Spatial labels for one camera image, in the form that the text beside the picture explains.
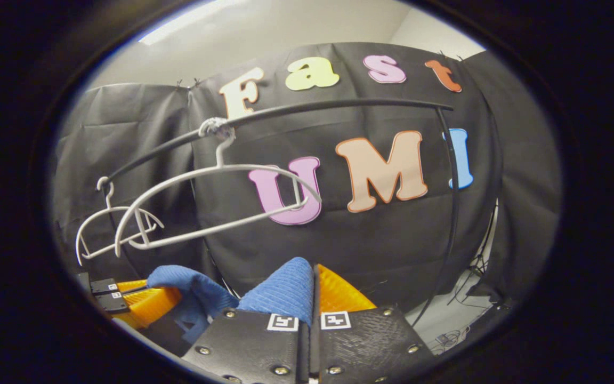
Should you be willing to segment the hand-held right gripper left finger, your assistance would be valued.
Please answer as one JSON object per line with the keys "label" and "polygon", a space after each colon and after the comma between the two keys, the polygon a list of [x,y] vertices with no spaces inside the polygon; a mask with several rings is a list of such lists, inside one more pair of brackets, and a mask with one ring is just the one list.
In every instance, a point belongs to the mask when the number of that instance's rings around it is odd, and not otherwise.
{"label": "hand-held right gripper left finger", "polygon": [[182,359],[236,383],[307,383],[309,328],[294,316],[226,308]]}

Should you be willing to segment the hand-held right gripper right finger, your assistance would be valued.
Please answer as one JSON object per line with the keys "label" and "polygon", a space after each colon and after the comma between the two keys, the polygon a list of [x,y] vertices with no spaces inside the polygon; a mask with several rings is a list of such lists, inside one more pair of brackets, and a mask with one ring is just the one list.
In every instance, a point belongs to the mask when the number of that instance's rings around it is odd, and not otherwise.
{"label": "hand-held right gripper right finger", "polygon": [[436,362],[400,309],[376,306],[323,265],[313,272],[311,383],[405,383]]}

